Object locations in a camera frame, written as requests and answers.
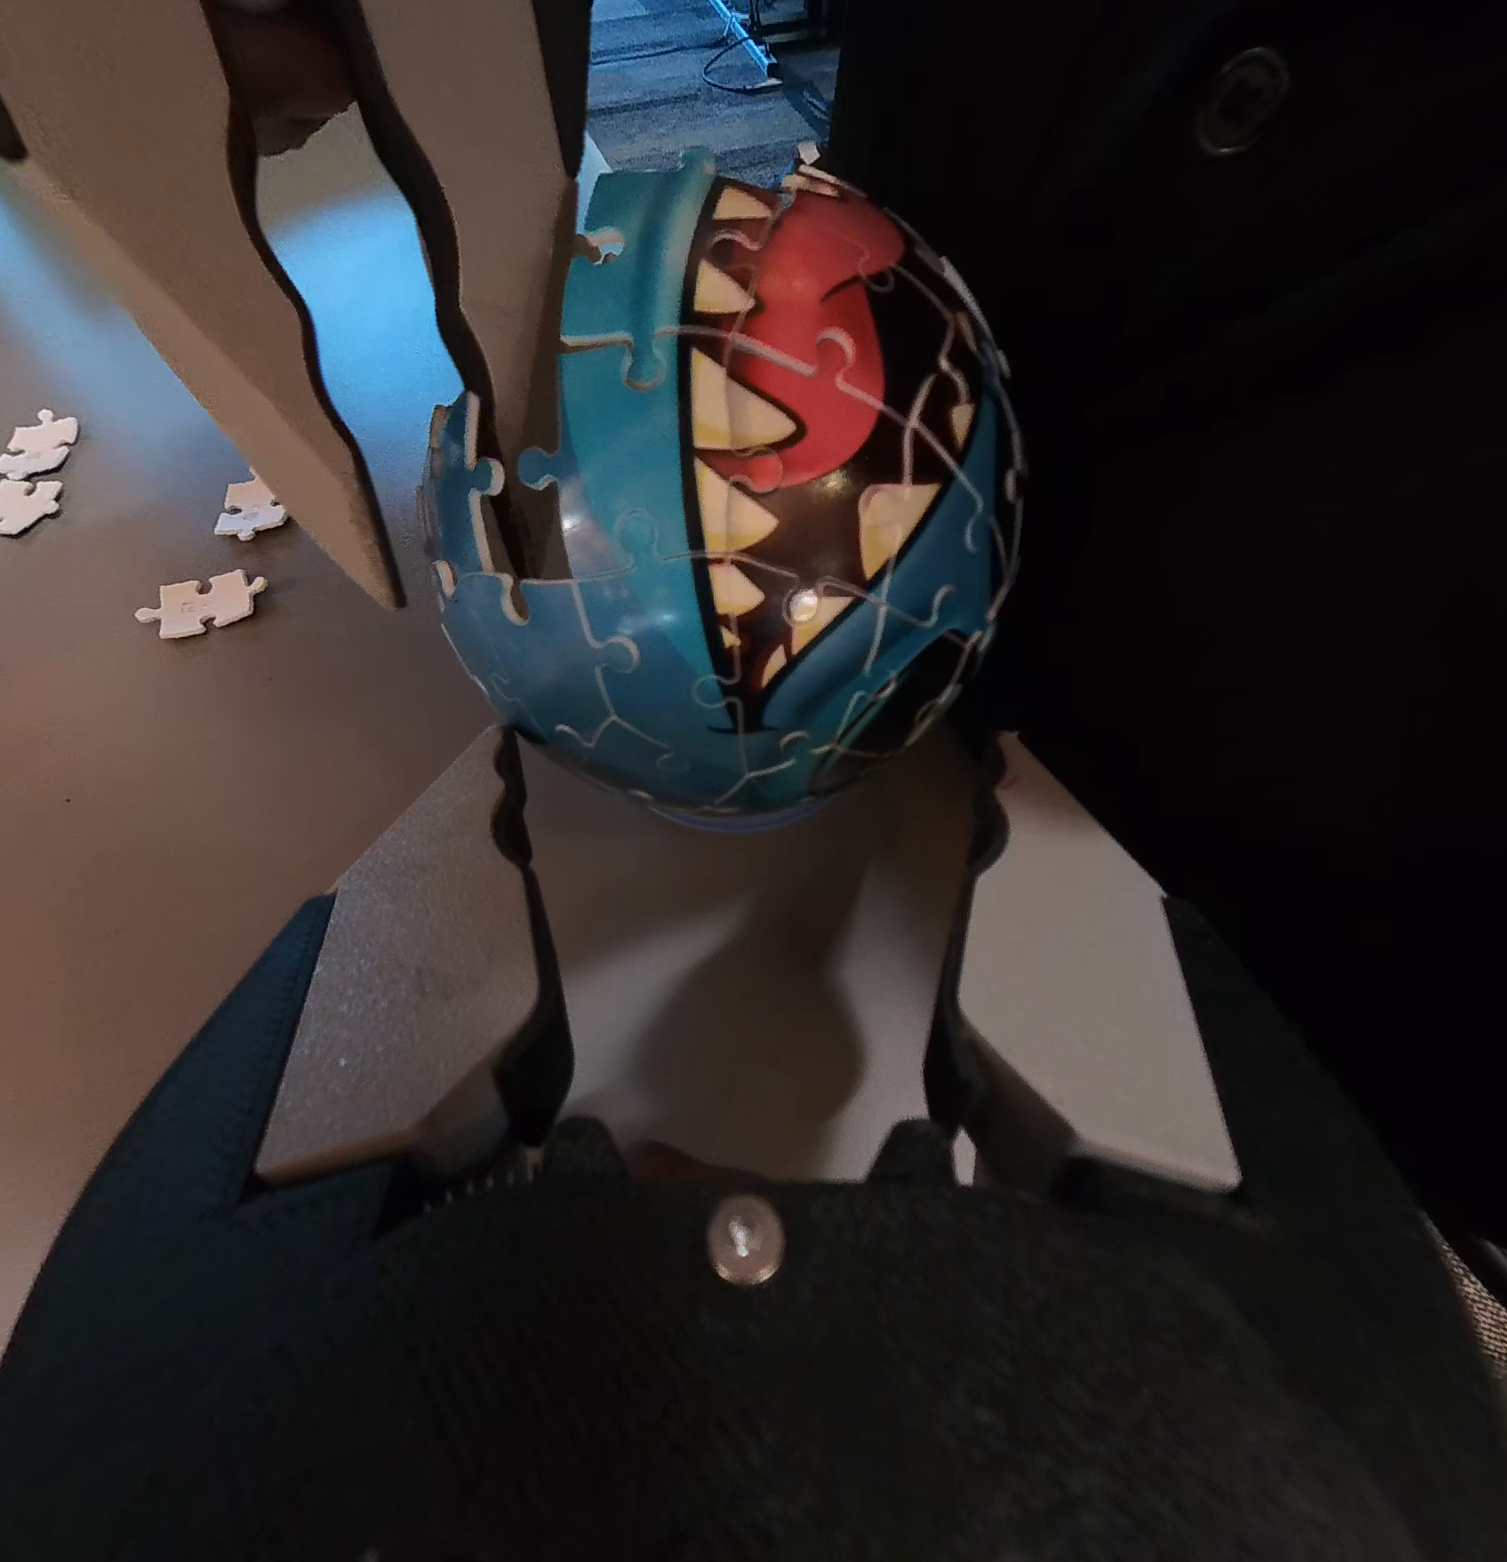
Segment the person's right hand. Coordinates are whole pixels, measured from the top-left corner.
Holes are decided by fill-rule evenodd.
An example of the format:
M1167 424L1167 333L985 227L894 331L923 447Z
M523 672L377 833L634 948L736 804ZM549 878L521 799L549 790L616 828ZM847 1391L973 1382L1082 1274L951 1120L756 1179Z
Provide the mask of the person's right hand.
M350 60L329 4L218 3L210 10L262 159L304 148L354 108Z

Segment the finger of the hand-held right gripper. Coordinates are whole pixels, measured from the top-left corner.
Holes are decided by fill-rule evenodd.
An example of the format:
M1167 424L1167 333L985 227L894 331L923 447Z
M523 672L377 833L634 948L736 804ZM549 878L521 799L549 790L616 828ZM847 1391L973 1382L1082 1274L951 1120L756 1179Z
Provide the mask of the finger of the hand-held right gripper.
M580 175L578 3L356 3L341 40L374 148L420 232L438 334L471 397L492 566L564 577L557 501L521 455L555 446L558 316Z
M331 560L404 607L313 316L259 225L253 134L205 4L0 3L0 96L20 187Z

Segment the person's black top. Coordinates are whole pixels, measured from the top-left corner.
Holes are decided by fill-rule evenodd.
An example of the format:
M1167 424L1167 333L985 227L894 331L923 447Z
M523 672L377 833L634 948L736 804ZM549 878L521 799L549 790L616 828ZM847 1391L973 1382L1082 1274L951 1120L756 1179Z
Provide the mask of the person's black top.
M1507 3L853 4L828 164L1011 361L984 722L1507 1253Z

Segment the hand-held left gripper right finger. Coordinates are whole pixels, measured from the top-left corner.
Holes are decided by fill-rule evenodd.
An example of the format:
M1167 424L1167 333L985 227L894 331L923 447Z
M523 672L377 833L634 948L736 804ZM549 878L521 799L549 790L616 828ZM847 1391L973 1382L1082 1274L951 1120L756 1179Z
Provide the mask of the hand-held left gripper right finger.
M976 804L941 1011L973 1181L1045 1193L1086 1161L1237 1192L1163 890L1016 734Z

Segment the blue monster puzzle ball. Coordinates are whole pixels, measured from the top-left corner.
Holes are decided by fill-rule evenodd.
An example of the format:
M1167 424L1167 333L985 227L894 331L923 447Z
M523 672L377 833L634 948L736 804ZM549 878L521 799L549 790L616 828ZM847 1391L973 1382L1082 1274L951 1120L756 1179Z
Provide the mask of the blue monster puzzle ball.
M435 413L444 634L505 727L711 829L801 819L915 745L1018 578L1007 360L955 266L804 162L598 178L557 437L508 471Z

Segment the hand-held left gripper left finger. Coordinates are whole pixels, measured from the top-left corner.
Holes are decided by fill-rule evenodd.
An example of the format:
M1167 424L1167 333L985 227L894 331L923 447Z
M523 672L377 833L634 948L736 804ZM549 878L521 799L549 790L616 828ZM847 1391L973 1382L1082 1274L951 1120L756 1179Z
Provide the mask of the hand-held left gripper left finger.
M453 1183L548 1138L575 1048L517 736L481 734L338 881L255 1170Z

